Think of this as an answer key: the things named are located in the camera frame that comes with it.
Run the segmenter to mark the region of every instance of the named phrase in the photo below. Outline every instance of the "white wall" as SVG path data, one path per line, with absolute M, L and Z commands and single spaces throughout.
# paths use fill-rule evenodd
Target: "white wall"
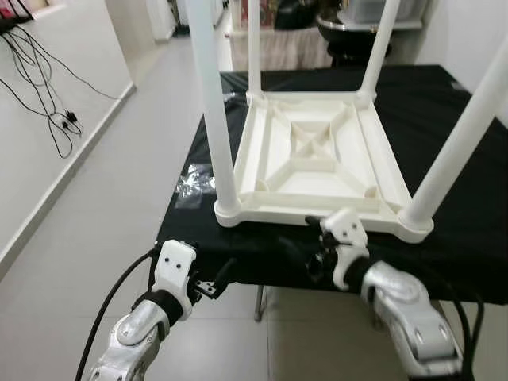
M 104 0 L 74 0 L 25 27 L 50 53 L 106 93 L 118 97 L 132 85 Z M 57 63 L 53 68 L 52 84 L 83 124 L 83 137 L 74 139 L 72 157 L 60 159 L 45 118 L 23 109 L 0 85 L 0 261 L 6 254 L 2 250 L 115 103 L 73 79 Z M 0 77 L 40 109 L 33 89 L 14 70 L 3 40 Z
M 508 35 L 508 1 L 433 0 L 424 22 L 421 33 L 396 37 L 399 61 L 440 64 L 473 91 Z M 498 115 L 508 126 L 508 99 Z
M 155 40 L 169 40 L 175 31 L 176 22 L 167 0 L 146 0 L 146 7 Z
M 156 47 L 143 0 L 106 0 L 106 6 L 125 60 L 137 60 Z

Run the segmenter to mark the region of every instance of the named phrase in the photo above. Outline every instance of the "black wire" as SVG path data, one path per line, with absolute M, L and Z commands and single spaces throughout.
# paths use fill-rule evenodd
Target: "black wire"
M 23 10 L 25 11 L 27 17 L 29 20 L 33 20 L 33 16 L 32 14 L 30 13 L 29 10 L 26 9 L 26 6 L 25 4 L 23 4 L 23 2 L 21 0 L 17 0 L 17 3 L 21 6 L 21 8 L 23 8 Z
M 16 44 L 16 46 L 19 48 L 19 50 L 21 52 L 23 52 L 23 54 L 26 56 L 26 58 L 24 58 L 23 60 L 30 66 L 35 66 L 35 61 L 32 60 L 32 58 L 30 58 L 28 56 L 28 54 L 26 54 L 25 50 L 19 45 L 19 43 L 16 41 L 16 39 L 13 37 L 15 36 L 14 34 L 12 34 L 11 32 L 7 32 L 7 34 L 9 35 L 9 37 L 12 39 L 12 41 Z
M 485 314 L 485 305 L 482 297 L 475 291 L 470 290 L 466 287 L 461 287 L 466 293 L 468 293 L 476 301 L 477 312 L 475 318 L 475 324 L 473 326 L 473 333 L 471 337 L 471 347 L 468 352 L 464 351 L 463 358 L 463 374 L 468 379 L 473 379 L 473 362 L 475 359 L 476 348 L 478 346 L 479 334 L 483 324 L 483 316 Z
M 150 250 L 149 252 L 138 258 L 133 264 L 131 264 L 129 268 L 125 270 L 125 272 L 120 276 L 117 282 L 113 285 L 110 292 L 106 296 L 106 299 L 104 299 L 104 302 L 102 303 L 101 308 L 97 313 L 97 317 L 94 320 L 94 324 L 92 325 L 90 334 L 88 335 L 87 343 L 85 344 L 83 354 L 81 355 L 81 360 L 79 361 L 75 381 L 81 381 L 81 378 L 83 377 L 83 370 L 85 369 L 85 365 L 87 364 L 88 355 L 90 354 L 92 344 L 94 343 L 95 335 L 97 334 L 98 327 L 101 324 L 101 320 L 104 317 L 104 313 L 106 312 L 108 305 L 111 303 L 113 296 L 116 294 L 121 284 L 127 279 L 130 273 L 133 272 L 134 269 L 138 267 L 141 263 L 143 263 L 144 260 L 154 256 L 154 254 L 155 254 L 154 250 Z
M 56 151 L 58 152 L 58 154 L 60 155 L 60 157 L 62 159 L 67 159 L 71 153 L 72 153 L 72 149 L 73 149 L 73 145 L 72 145 L 72 139 L 70 136 L 68 136 L 68 134 L 63 131 L 56 123 L 53 122 L 53 125 L 56 126 L 56 128 L 58 128 L 60 131 L 62 131 L 62 133 L 64 134 L 64 136 L 69 140 L 69 143 L 71 144 L 71 147 L 69 148 L 69 152 L 67 153 L 67 155 L 64 155 L 61 151 L 60 151 L 60 146 L 58 145 L 58 142 L 56 141 L 56 137 L 55 137 L 55 134 L 53 133 L 53 130 L 52 130 L 52 127 L 51 127 L 51 123 L 52 123 L 52 119 L 51 117 L 48 117 L 48 128 L 49 128 L 49 133 L 51 133 L 51 138 L 53 139 L 53 142 L 55 143 L 55 147 L 56 147 Z
M 39 42 L 32 37 L 32 35 L 30 33 L 28 33 L 26 30 L 24 30 L 21 26 L 19 25 L 16 25 L 15 28 L 18 28 L 20 30 L 22 30 L 25 35 L 27 36 L 27 39 L 31 40 L 33 43 L 35 43 L 39 48 L 40 50 L 42 50 L 44 53 L 46 53 L 48 56 L 50 56 L 51 58 L 53 58 L 56 62 L 58 62 L 60 65 L 62 65 L 63 67 L 65 67 L 65 69 L 73 76 L 75 77 L 77 80 L 81 81 L 82 83 L 85 83 L 90 89 L 92 89 L 93 91 L 95 91 L 97 94 L 100 94 L 106 98 L 109 98 L 109 99 L 113 99 L 115 101 L 117 101 L 118 99 L 120 98 L 117 98 L 117 97 L 113 97 L 111 95 L 108 95 L 100 90 L 97 90 L 93 85 L 91 85 L 89 82 L 87 82 L 85 79 L 79 77 L 76 73 L 74 73 L 70 68 L 69 66 L 67 66 L 65 63 L 63 63 L 61 60 L 59 60 L 58 58 L 54 57 L 51 53 L 49 53 L 46 49 L 44 49 L 42 47 L 42 45 L 39 44 Z
M 11 0 L 7 0 L 7 1 L 9 2 L 10 7 L 13 9 L 14 14 L 16 15 L 16 17 L 19 17 L 19 14 L 17 13 L 16 8 L 14 8 L 13 3 L 11 2 Z
M 150 292 L 152 290 L 153 285 L 156 283 L 156 267 L 157 267 L 157 258 L 152 257 L 152 260 L 150 261 L 150 269 L 148 270 L 148 289 L 147 291 Z
M 62 106 L 62 109 L 63 109 L 64 111 L 67 111 L 67 108 L 66 108 L 66 107 L 65 107 L 65 105 L 64 105 L 64 101 L 62 100 L 62 98 L 61 98 L 61 97 L 58 95 L 58 93 L 56 92 L 55 87 L 53 87 L 53 85 L 52 85 L 50 82 L 48 82 L 48 86 L 49 86 L 49 88 L 50 88 L 51 90 L 53 90 L 53 93 L 55 93 L 55 96 L 56 96 L 56 98 L 58 99 L 58 102 L 60 103 L 60 105 Z
M 14 38 L 14 37 L 18 37 L 18 38 L 21 38 L 21 39 L 22 39 L 22 37 L 19 37 L 18 35 L 14 34 L 14 33 L 10 33 L 10 32 L 8 32 L 7 34 L 8 34 L 8 35 L 9 35 L 9 37 L 12 39 L 12 41 L 13 41 L 13 42 L 17 45 L 17 49 L 16 49 L 13 45 L 11 45 L 11 44 L 10 44 L 10 49 L 11 49 L 11 52 L 13 53 L 13 61 L 14 61 L 14 65 L 16 66 L 17 72 L 20 74 L 20 76 L 21 76 L 21 77 L 22 77 L 22 78 L 23 78 L 26 82 L 29 82 L 29 79 L 28 79 L 28 78 L 27 78 L 27 77 L 26 77 L 26 76 L 25 76 L 25 75 L 21 72 L 21 70 L 20 70 L 20 68 L 19 68 L 19 66 L 18 66 L 18 63 L 17 63 L 17 61 L 16 61 L 16 58 L 17 58 L 18 60 L 24 60 L 27 64 L 29 64 L 30 66 L 34 66 L 34 67 L 36 66 L 36 64 L 37 64 L 37 63 L 36 63 L 36 62 L 32 59 L 32 57 L 29 57 L 28 53 L 27 53 L 27 52 L 26 52 L 26 51 L 25 51 L 25 50 L 24 50 L 24 49 L 23 49 L 23 48 L 19 45 L 19 43 L 18 43 L 18 42 L 16 41 L 16 39 Z M 34 51 L 34 55 L 37 55 L 37 53 L 38 53 L 38 54 L 39 54 L 39 56 L 40 56 L 40 57 L 42 57 L 42 59 L 46 62 L 46 64 L 48 65 L 48 71 L 49 71 L 49 73 L 48 73 L 48 74 L 44 73 L 44 75 L 43 75 L 43 83 L 35 83 L 33 80 L 32 80 L 32 82 L 34 82 L 34 84 L 35 84 L 36 86 L 39 86 L 39 87 L 41 87 L 41 86 L 45 86 L 45 85 L 46 85 L 46 84 L 48 84 L 48 83 L 51 81 L 51 79 L 52 79 L 52 76 L 53 76 L 53 69 L 52 69 L 52 66 L 51 66 L 51 64 L 49 63 L 48 59 L 47 59 L 47 58 L 46 58 L 46 57 L 45 57 L 45 56 L 44 56 L 44 55 L 43 55 L 43 54 L 42 54 L 42 53 L 41 53 L 38 49 L 36 49 L 36 48 L 33 46 L 33 44 L 30 44 L 30 46 L 32 47 L 32 49 L 33 49 L 33 51 Z M 23 54 L 24 54 L 25 56 L 27 56 L 27 57 L 30 59 L 30 61 L 32 61 L 32 62 L 29 62 L 27 59 L 24 59 L 23 57 L 21 57 L 21 52 L 23 52 Z
M 56 151 L 58 152 L 58 155 L 62 158 L 62 159 L 67 159 L 71 154 L 72 154 L 72 150 L 74 148 L 73 144 L 72 144 L 72 139 L 71 137 L 68 135 L 67 131 L 65 129 L 63 129 L 62 127 L 60 127 L 58 124 L 55 123 L 55 121 L 53 121 L 52 117 L 57 115 L 57 114 L 60 114 L 62 115 L 61 113 L 57 113 L 56 111 L 56 105 L 55 105 L 55 101 L 52 97 L 52 94 L 51 94 L 51 91 L 49 90 L 49 87 L 48 87 L 48 82 L 47 82 L 47 79 L 45 77 L 45 73 L 40 65 L 40 62 L 39 60 L 37 59 L 37 52 L 36 52 L 36 48 L 33 46 L 33 44 L 30 42 L 28 42 L 32 48 L 33 48 L 33 58 L 35 59 L 35 63 L 37 65 L 37 68 L 39 69 L 39 72 L 40 72 L 40 75 L 41 77 L 44 79 L 44 83 L 42 84 L 46 91 L 48 92 L 48 96 L 51 100 L 51 103 L 52 103 L 52 111 L 51 113 L 48 111 L 48 109 L 46 108 L 46 105 L 44 103 L 44 99 L 42 98 L 42 96 L 40 95 L 40 92 L 39 90 L 37 89 L 37 85 L 33 82 L 32 78 L 30 77 L 29 73 L 27 72 L 26 68 L 25 68 L 25 65 L 23 63 L 23 60 L 21 59 L 21 55 L 19 53 L 19 51 L 16 49 L 16 47 L 14 47 L 10 41 L 8 41 L 4 36 L 2 36 L 2 38 L 6 41 L 6 43 L 9 45 L 12 53 L 14 54 L 14 57 L 17 57 L 19 59 L 19 64 L 21 65 L 21 69 L 17 66 L 17 69 L 19 70 L 20 72 L 20 75 L 28 82 L 32 85 L 34 91 L 36 92 L 37 94 L 37 97 L 39 98 L 39 101 L 40 101 L 40 104 L 42 105 L 43 109 L 44 109 L 44 113 L 40 113 L 40 112 L 37 112 L 35 111 L 34 109 L 31 109 L 30 107 L 27 107 L 26 104 L 23 103 L 23 101 L 17 96 L 17 94 L 12 90 L 12 88 L 10 88 L 9 85 L 7 85 L 5 83 L 5 81 L 2 80 L 2 82 L 4 83 L 4 85 L 6 85 L 10 90 L 11 92 L 14 94 L 14 96 L 17 98 L 17 100 L 19 100 L 21 102 L 21 104 L 23 106 L 25 106 L 25 108 L 27 108 L 28 110 L 31 110 L 33 112 L 35 112 L 36 114 L 39 114 L 41 116 L 45 116 L 47 118 L 47 122 L 48 122 L 48 129 L 49 129 L 49 132 L 50 132 L 50 135 L 51 135 L 51 138 L 53 140 L 53 143 L 55 144 L 55 147 L 56 147 Z M 62 150 L 60 149 L 60 146 L 58 144 L 58 140 L 56 139 L 56 136 L 53 132 L 53 129 L 52 129 L 52 125 L 54 127 L 56 127 L 64 136 L 65 138 L 69 141 L 69 150 L 68 150 L 68 153 L 67 154 L 63 154 L 62 153 Z M 75 132 L 75 131 L 72 131 L 69 129 L 69 132 L 71 133 L 74 133 L 76 135 L 81 135 L 81 130 L 80 128 L 78 128 L 78 133 Z
M 15 54 L 15 55 L 19 58 L 19 52 L 17 51 L 17 49 L 16 49 L 16 48 L 15 48 L 15 47 L 14 47 L 14 46 L 10 43 L 10 41 L 8 41 L 8 40 L 7 40 L 4 36 L 2 36 L 2 38 L 3 38 L 3 39 L 4 39 L 4 41 L 5 41 L 5 42 L 9 45 L 9 47 L 10 47 L 11 49 L 13 49 L 13 53 L 14 53 L 14 54 Z M 46 116 L 46 117 L 49 117 L 49 116 L 53 115 L 53 114 L 56 112 L 56 110 L 55 110 L 55 103 L 54 103 L 54 102 L 52 103 L 52 105 L 53 105 L 53 111 L 52 111 L 51 113 L 49 113 L 49 112 L 48 112 L 48 110 L 46 109 L 46 105 L 44 104 L 44 100 L 42 99 L 42 97 L 41 97 L 41 95 L 40 95 L 40 93 L 39 93 L 39 90 L 37 89 L 37 86 L 36 86 L 36 85 L 35 85 L 35 83 L 32 81 L 32 79 L 31 79 L 31 77 L 30 77 L 29 73 L 26 71 L 25 65 L 23 64 L 23 62 L 21 61 L 21 59 L 20 59 L 20 65 L 21 65 L 21 68 L 23 69 L 23 72 L 24 72 L 24 73 L 25 73 L 25 75 L 26 75 L 27 82 L 29 82 L 29 83 L 32 85 L 33 89 L 35 90 L 35 92 L 36 92 L 36 94 L 37 94 L 37 97 L 38 97 L 38 98 L 39 98 L 39 100 L 40 100 L 40 104 L 42 105 L 42 107 L 43 107 L 43 109 L 44 109 L 45 114 L 43 114 L 43 113 L 37 113 L 37 114 L 39 114 L 39 115 L 44 115 L 44 116 Z
M 66 123 L 67 123 L 67 128 L 66 128 L 66 130 L 67 130 L 69 133 L 73 133 L 73 134 L 75 134 L 75 135 L 81 136 L 81 134 L 83 133 L 83 131 L 81 130 L 81 128 L 82 128 L 83 126 L 79 127 L 78 122 L 74 123 L 74 122 L 73 122 L 73 121 L 71 121 L 71 120 L 69 119 L 69 117 L 68 117 L 67 115 L 65 115 L 65 114 L 62 114 L 62 113 L 56 112 L 56 113 L 55 113 L 55 115 L 58 115 L 58 116 L 62 117 L 62 118 L 66 121 Z M 78 131 L 77 131 L 77 132 L 76 132 L 76 131 L 73 131 L 73 130 L 70 128 L 70 126 L 71 126 L 71 125 L 72 125 L 73 127 L 75 127 Z

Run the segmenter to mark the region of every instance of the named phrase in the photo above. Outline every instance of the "cloth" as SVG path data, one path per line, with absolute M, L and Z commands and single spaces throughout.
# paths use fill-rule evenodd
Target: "cloth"
M 233 70 L 248 69 L 248 34 L 231 32 Z M 328 42 L 318 27 L 298 30 L 264 29 L 260 34 L 261 70 L 295 70 L 330 67 Z
M 364 69 L 274 71 L 262 74 L 264 90 L 347 91 L 361 83 Z M 245 92 L 245 73 L 222 74 L 223 91 Z M 470 94 L 454 86 L 455 79 L 438 66 L 385 67 L 379 78 L 376 109 L 413 194 L 450 134 Z M 239 98 L 226 107 L 233 159 L 236 157 L 247 106 Z M 371 257 L 414 273 L 431 298 L 449 299 L 439 282 L 426 277 L 414 262 L 431 267 L 451 284 L 477 290 L 486 302 L 508 303 L 507 256 L 508 131 L 497 120 L 437 211 L 434 231 L 421 244 L 407 244 L 387 234 L 369 233 Z M 207 164 L 210 154 L 203 120 L 189 164 Z M 215 196 L 203 196 L 201 207 L 174 209 L 171 199 L 158 241 L 177 239 L 196 245 L 195 267 L 212 279 L 231 257 L 238 258 L 234 280 L 241 283 L 330 289 L 309 280 L 302 258 L 318 250 L 318 232 L 309 227 L 241 223 L 222 228 L 216 221 Z M 461 294 L 463 300 L 469 294 Z

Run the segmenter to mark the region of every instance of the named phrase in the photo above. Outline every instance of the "table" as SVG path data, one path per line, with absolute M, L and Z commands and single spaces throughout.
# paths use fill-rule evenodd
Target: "table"
M 264 90 L 349 91 L 361 83 L 364 69 L 269 71 Z M 239 101 L 248 87 L 246 73 L 222 73 L 224 93 L 239 95 L 226 104 L 233 159 L 236 157 L 247 106 Z M 442 67 L 385 67 L 379 79 L 376 109 L 411 194 L 450 134 L 470 94 Z M 434 218 L 435 229 L 418 245 L 386 234 L 369 233 L 371 257 L 418 276 L 431 298 L 449 299 L 448 292 L 419 271 L 413 260 L 439 272 L 451 284 L 477 290 L 486 302 L 508 303 L 508 130 L 494 121 Z M 183 167 L 208 164 L 204 121 L 201 120 Z M 173 194 L 158 241 L 186 241 L 198 250 L 195 268 L 212 279 L 229 258 L 237 258 L 233 280 L 281 287 L 333 289 L 309 280 L 303 259 L 318 250 L 318 233 L 309 227 L 244 222 L 222 228 L 215 220 L 213 194 L 196 209 L 175 208 Z M 469 300 L 468 293 L 460 298 Z

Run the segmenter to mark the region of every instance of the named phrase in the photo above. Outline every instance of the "white cabinet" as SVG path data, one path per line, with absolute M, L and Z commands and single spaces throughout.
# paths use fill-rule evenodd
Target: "white cabinet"
M 155 41 L 169 40 L 175 29 L 175 19 L 167 0 L 146 0 L 146 8 Z
M 185 8 L 186 0 L 176 0 L 176 4 L 178 6 L 178 15 L 180 18 L 180 24 L 189 25 L 189 19 L 187 18 L 187 10 Z M 214 26 L 217 25 L 219 20 L 221 19 L 222 11 L 224 10 L 222 6 L 222 0 L 205 0 L 203 3 L 208 2 L 210 7 L 210 12 L 212 13 L 212 21 Z

